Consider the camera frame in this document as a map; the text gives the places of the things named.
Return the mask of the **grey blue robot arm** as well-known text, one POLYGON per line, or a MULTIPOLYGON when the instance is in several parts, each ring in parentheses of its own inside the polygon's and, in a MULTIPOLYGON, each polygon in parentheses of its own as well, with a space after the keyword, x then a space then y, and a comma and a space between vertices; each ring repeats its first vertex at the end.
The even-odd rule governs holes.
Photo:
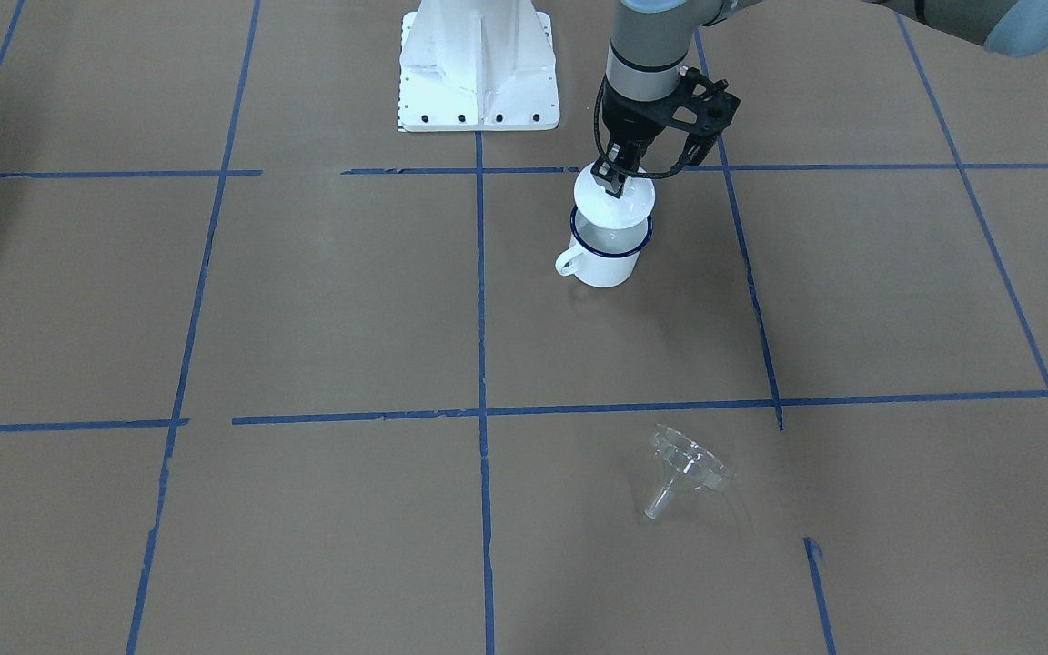
POLYGON ((1048 1, 616 1, 582 166, 640 179, 1048 169, 1048 1))

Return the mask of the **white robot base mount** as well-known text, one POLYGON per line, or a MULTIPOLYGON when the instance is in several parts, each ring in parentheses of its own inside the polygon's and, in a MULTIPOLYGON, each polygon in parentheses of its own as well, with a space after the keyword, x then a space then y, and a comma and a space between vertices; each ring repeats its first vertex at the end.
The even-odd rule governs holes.
POLYGON ((403 132, 560 123, 552 21, 531 1, 421 1, 402 16, 399 65, 403 132))

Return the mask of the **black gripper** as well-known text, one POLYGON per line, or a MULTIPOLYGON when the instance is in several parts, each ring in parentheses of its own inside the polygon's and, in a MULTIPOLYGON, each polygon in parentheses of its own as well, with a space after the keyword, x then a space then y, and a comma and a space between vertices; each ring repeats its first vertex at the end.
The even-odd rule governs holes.
POLYGON ((590 173, 610 197, 623 198, 630 174, 640 173, 646 150, 667 127, 665 117, 656 113, 665 111, 674 91, 675 86, 670 86, 662 99, 635 100, 616 91, 609 80, 602 80, 599 121, 608 129, 609 143, 599 144, 599 157, 590 173))

